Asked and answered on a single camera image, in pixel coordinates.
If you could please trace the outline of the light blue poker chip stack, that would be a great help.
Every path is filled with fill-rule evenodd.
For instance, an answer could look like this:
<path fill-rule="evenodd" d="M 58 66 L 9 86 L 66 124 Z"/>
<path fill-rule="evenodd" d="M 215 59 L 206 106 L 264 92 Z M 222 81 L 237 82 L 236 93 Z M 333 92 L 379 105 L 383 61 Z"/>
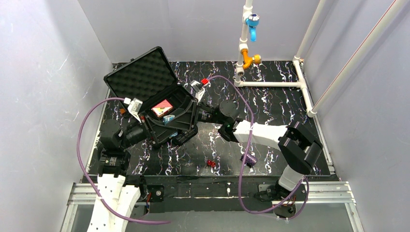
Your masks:
<path fill-rule="evenodd" d="M 163 117 L 163 123 L 166 125 L 175 118 L 175 115 L 166 115 Z"/>

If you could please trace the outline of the black foam-lined poker case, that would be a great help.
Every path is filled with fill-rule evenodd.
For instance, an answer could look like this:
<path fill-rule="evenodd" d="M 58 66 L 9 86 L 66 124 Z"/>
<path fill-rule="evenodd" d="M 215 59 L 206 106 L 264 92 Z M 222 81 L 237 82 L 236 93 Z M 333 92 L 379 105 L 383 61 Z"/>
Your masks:
<path fill-rule="evenodd" d="M 143 102 L 139 111 L 140 124 L 146 124 L 151 132 L 148 141 L 154 148 L 173 140 L 182 145 L 198 133 L 197 123 L 192 122 L 192 112 L 198 100 L 178 82 L 163 49 L 154 47 L 136 59 L 107 74 L 105 83 L 119 98 L 137 98 Z M 167 99 L 174 107 L 167 115 L 175 118 L 163 123 L 151 108 Z M 174 132 L 178 135 L 170 138 Z"/>

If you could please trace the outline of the red playing card box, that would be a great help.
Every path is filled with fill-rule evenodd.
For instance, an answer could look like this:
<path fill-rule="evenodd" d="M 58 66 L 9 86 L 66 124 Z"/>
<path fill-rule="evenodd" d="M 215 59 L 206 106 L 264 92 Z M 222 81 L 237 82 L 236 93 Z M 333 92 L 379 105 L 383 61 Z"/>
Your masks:
<path fill-rule="evenodd" d="M 163 100 L 154 107 L 151 108 L 151 111 L 159 118 L 167 115 L 174 107 L 172 104 L 167 100 Z"/>

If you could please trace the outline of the red dice pair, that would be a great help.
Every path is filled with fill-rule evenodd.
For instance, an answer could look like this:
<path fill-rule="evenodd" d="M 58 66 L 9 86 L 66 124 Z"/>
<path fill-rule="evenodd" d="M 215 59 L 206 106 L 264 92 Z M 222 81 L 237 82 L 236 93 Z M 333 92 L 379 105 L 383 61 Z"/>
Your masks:
<path fill-rule="evenodd" d="M 212 160 L 207 160 L 206 164 L 207 166 L 212 167 L 212 168 L 216 167 L 216 163 Z"/>

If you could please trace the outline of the purple poker chip stack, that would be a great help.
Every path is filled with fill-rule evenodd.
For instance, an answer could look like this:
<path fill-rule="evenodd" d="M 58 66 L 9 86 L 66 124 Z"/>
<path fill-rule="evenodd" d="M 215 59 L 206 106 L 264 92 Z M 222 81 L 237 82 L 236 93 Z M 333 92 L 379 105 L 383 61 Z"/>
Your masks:
<path fill-rule="evenodd" d="M 258 161 L 257 158 L 250 153 L 243 154 L 240 160 L 245 160 L 245 164 L 250 168 L 254 167 Z"/>

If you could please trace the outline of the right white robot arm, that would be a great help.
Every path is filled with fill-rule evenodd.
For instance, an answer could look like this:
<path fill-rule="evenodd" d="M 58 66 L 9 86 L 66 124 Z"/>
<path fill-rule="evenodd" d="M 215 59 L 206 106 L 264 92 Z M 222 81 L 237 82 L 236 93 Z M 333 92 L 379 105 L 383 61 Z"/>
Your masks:
<path fill-rule="evenodd" d="M 217 107 L 199 103 L 197 115 L 200 122 L 220 124 L 218 133 L 228 142 L 251 142 L 282 153 L 287 166 L 272 191 L 278 198 L 287 197 L 312 172 L 322 153 L 320 140 L 299 121 L 281 126 L 252 123 L 240 118 L 235 103 L 229 100 Z"/>

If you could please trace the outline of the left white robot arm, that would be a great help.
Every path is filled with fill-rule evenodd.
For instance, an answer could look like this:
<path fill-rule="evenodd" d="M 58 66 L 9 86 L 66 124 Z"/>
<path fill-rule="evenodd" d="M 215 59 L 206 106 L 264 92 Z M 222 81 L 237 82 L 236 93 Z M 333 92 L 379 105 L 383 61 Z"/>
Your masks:
<path fill-rule="evenodd" d="M 131 155 L 127 148 L 146 138 L 139 122 L 122 128 L 118 121 L 107 120 L 100 126 L 102 146 L 97 169 L 97 190 L 89 232 L 123 232 L 137 202 L 149 209 L 151 193 L 143 176 L 127 182 Z"/>

